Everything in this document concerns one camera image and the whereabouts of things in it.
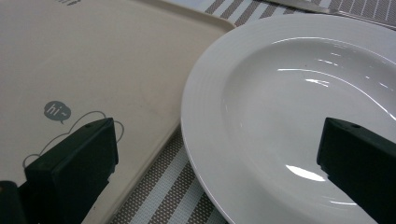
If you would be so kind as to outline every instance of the printed logo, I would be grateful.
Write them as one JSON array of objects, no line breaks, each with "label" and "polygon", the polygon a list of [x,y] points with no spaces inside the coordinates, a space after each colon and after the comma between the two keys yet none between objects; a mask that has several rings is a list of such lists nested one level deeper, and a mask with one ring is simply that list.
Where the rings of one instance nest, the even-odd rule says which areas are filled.
[{"label": "printed logo", "polygon": [[44,115],[48,119],[60,121],[64,124],[64,120],[70,118],[72,111],[62,102],[51,101],[44,106]]}]

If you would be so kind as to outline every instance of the white plate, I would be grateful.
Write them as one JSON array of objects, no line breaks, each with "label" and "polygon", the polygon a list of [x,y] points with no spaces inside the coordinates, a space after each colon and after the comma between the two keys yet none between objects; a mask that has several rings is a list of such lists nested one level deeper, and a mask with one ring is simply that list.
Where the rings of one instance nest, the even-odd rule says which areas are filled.
[{"label": "white plate", "polygon": [[396,33],[323,15],[241,26],[191,71],[182,130],[232,223],[375,223],[316,163],[326,117],[396,142]]}]

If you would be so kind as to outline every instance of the plate rim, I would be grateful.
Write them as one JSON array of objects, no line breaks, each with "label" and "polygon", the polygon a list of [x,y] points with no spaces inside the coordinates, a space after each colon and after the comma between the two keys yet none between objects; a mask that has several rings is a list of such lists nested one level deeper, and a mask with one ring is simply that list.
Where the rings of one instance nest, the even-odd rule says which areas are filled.
[{"label": "plate rim", "polygon": [[[187,124],[187,115],[186,115],[186,105],[187,104],[193,104],[193,103],[189,103],[189,87],[193,84],[197,84],[196,81],[197,80],[193,80],[194,77],[193,76],[197,76],[195,75],[195,71],[199,68],[197,68],[197,66],[200,66],[200,63],[202,63],[202,60],[206,57],[206,55],[210,54],[212,52],[212,50],[215,50],[218,45],[222,45],[222,43],[224,42],[225,39],[230,38],[231,35],[238,35],[239,33],[245,32],[248,29],[256,29],[257,26],[262,26],[261,29],[265,29],[266,26],[270,26],[271,23],[275,22],[282,22],[284,20],[288,20],[291,21],[291,23],[296,23],[297,26],[301,25],[300,22],[296,22],[297,20],[308,20],[308,19],[320,19],[320,20],[325,20],[327,22],[332,22],[332,21],[337,21],[339,22],[345,22],[346,24],[353,24],[356,25],[357,28],[363,28],[364,29],[370,29],[370,32],[375,33],[374,35],[393,35],[393,37],[396,36],[396,34],[391,31],[388,30],[387,28],[383,28],[377,25],[373,25],[364,21],[355,21],[352,19],[347,19],[347,18],[341,18],[341,17],[334,17],[334,16],[329,16],[329,15],[318,15],[318,14],[290,14],[290,15],[281,15],[281,16],[274,16],[274,17],[270,17],[270,18],[264,18],[264,19],[260,19],[257,21],[253,21],[250,22],[248,24],[245,24],[243,26],[237,27],[234,30],[232,30],[231,32],[227,33],[226,35],[222,36],[221,38],[219,38],[217,41],[215,41],[203,54],[202,56],[199,58],[199,60],[196,62],[195,66],[191,69],[191,73],[189,75],[189,78],[186,82],[184,91],[183,91],[183,97],[182,97],[182,105],[181,105],[181,129],[183,132],[183,141],[185,144],[185,148],[189,157],[189,160],[191,162],[191,166],[195,172],[195,174],[197,175],[197,178],[199,180],[199,182],[201,183],[201,186],[203,187],[203,189],[205,190],[205,193],[208,195],[209,199],[211,200],[211,202],[216,206],[216,208],[221,212],[221,214],[227,219],[228,222],[230,223],[235,223],[233,221],[233,219],[228,215],[228,213],[230,211],[225,211],[223,209],[223,206],[218,202],[218,200],[216,199],[216,196],[214,196],[212,194],[212,190],[207,186],[207,184],[205,183],[205,180],[202,177],[202,174],[200,172],[200,168],[197,167],[196,162],[194,161],[194,157],[193,157],[193,153],[191,149],[191,140],[190,140],[190,136],[188,134],[188,129],[190,127],[190,124]],[[396,53],[393,53],[391,55],[393,57],[392,61],[396,62]]]}]

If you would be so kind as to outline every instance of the gray and white stripes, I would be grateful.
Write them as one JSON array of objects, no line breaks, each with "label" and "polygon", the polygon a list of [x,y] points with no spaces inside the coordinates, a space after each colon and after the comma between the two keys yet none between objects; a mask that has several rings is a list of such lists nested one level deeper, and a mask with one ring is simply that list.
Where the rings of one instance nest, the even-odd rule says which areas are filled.
[{"label": "gray and white stripes", "polygon": [[[312,0],[312,2],[321,7],[336,8],[369,18],[396,22],[396,0]],[[203,0],[196,8],[234,22],[237,26],[275,15],[303,13],[261,0]]]},{"label": "gray and white stripes", "polygon": [[181,130],[111,223],[226,223],[194,175]]}]

